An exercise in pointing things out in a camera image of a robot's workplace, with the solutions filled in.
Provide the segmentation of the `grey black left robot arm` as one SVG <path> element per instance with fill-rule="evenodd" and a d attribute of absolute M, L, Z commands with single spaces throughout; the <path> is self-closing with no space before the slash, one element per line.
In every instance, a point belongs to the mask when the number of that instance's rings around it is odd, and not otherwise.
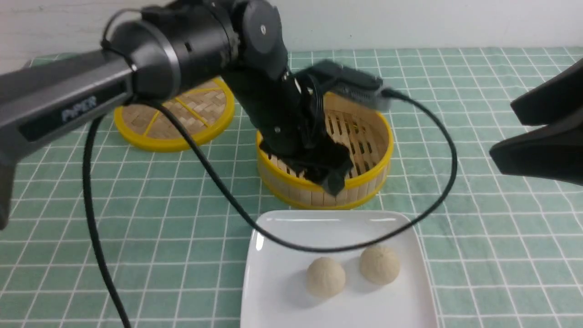
<path fill-rule="evenodd" d="M 261 149 L 336 196 L 352 168 L 326 132 L 323 92 L 288 66 L 279 10 L 266 0 L 176 0 L 139 9 L 98 50 L 2 75 L 1 228 L 16 165 L 52 141 L 137 102 L 166 102 L 221 77 Z"/>

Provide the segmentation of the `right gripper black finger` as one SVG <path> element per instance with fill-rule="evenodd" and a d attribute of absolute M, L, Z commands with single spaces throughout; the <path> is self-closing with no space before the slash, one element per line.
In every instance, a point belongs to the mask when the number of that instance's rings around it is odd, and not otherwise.
<path fill-rule="evenodd" d="M 496 143 L 489 154 L 504 175 L 583 184 L 582 123 L 535 129 Z"/>
<path fill-rule="evenodd" d="M 566 118 L 583 103 L 583 61 L 517 97 L 510 104 L 522 125 L 548 125 Z"/>

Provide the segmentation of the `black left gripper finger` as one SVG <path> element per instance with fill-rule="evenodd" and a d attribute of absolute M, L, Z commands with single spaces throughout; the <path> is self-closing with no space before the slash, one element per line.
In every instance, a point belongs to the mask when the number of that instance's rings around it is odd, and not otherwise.
<path fill-rule="evenodd" d="M 353 164 L 340 164 L 333 168 L 324 168 L 321 170 L 319 185 L 323 190 L 333 196 L 338 196 L 345 187 L 345 179 L 350 174 Z"/>

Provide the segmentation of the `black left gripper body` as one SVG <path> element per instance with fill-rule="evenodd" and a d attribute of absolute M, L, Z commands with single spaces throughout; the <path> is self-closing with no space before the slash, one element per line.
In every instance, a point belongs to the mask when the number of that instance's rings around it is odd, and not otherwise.
<path fill-rule="evenodd" d="M 313 183 L 319 183 L 324 168 L 352 164 L 347 147 L 327 133 L 323 93 L 311 76 L 286 72 L 271 80 L 252 69 L 236 69 L 222 77 L 262 135 L 266 154 Z"/>

